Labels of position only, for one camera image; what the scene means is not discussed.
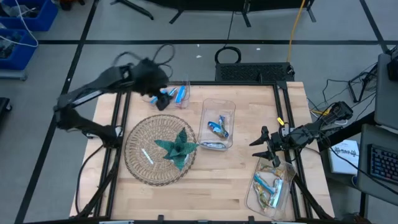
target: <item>keyboard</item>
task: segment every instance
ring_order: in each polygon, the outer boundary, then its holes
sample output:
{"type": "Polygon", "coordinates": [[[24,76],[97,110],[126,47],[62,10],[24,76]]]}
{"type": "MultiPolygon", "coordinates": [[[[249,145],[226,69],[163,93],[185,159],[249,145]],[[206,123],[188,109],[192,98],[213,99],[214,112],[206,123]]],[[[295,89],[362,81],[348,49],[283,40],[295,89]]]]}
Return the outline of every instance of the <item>keyboard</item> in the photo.
{"type": "Polygon", "coordinates": [[[287,74],[289,63],[220,63],[216,65],[216,81],[294,81],[287,74]]]}
{"type": "Polygon", "coordinates": [[[378,179],[392,182],[398,185],[398,151],[369,145],[369,174],[378,179]]]}

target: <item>yellow cable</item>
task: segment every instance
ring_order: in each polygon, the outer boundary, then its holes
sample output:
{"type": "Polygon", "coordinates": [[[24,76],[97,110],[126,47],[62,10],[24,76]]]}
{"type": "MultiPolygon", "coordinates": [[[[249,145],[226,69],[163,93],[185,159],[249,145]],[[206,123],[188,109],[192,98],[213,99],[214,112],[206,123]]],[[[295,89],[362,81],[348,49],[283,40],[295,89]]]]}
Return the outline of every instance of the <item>yellow cable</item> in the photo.
{"type": "Polygon", "coordinates": [[[298,11],[298,14],[296,17],[296,21],[294,22],[294,25],[293,25],[292,34],[290,35],[289,52],[287,54],[287,60],[286,60],[287,62],[290,62],[290,56],[292,55],[292,41],[293,41],[294,30],[296,29],[297,23],[300,19],[301,11],[303,10],[304,3],[305,3],[305,0],[303,0],[303,2],[301,3],[300,10],[298,11]]]}

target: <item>yellow tag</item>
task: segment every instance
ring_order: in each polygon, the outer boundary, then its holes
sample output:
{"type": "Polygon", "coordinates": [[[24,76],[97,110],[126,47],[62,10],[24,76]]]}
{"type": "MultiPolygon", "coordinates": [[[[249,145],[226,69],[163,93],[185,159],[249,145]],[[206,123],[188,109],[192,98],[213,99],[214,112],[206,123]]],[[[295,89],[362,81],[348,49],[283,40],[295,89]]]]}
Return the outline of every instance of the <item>yellow tag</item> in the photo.
{"type": "Polygon", "coordinates": [[[278,118],[277,120],[278,120],[278,122],[279,122],[280,125],[282,125],[282,126],[285,125],[284,121],[282,121],[281,118],[278,118]]]}

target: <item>white paper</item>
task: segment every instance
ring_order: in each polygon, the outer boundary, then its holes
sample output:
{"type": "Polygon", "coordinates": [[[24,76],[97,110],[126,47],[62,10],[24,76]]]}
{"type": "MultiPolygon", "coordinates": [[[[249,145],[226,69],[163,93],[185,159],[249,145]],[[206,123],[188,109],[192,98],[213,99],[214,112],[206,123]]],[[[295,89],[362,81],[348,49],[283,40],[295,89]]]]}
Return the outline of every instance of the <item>white paper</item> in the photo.
{"type": "MultiPolygon", "coordinates": [[[[359,149],[358,143],[352,140],[344,140],[343,142],[331,147],[339,156],[347,159],[358,167],[359,149]]],[[[356,175],[358,171],[346,161],[336,156],[334,152],[329,149],[330,169],[332,173],[336,174],[353,174],[356,175]]]]}

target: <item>blue storage bin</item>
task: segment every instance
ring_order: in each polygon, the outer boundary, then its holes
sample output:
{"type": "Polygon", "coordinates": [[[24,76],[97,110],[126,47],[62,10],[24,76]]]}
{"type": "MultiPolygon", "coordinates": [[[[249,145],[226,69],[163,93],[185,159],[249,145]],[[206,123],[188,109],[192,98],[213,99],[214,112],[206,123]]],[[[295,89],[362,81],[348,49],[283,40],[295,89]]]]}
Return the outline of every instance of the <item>blue storage bin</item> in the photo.
{"type": "MultiPolygon", "coordinates": [[[[12,35],[17,32],[21,35],[22,44],[35,45],[35,40],[30,36],[26,30],[10,30],[10,29],[0,29],[0,35],[5,37],[7,35],[12,35]]],[[[12,70],[23,70],[29,63],[30,58],[35,52],[36,47],[29,47],[24,45],[16,45],[14,50],[8,58],[0,58],[0,69],[12,69],[12,70]]]]}
{"type": "MultiPolygon", "coordinates": [[[[15,0],[3,0],[8,6],[16,6],[15,0]]],[[[57,6],[51,0],[18,0],[18,4],[30,6],[40,6],[40,12],[36,18],[24,18],[26,26],[31,31],[48,31],[55,16],[58,13],[57,6]]],[[[20,17],[0,17],[2,23],[8,29],[25,29],[20,17]]]]}

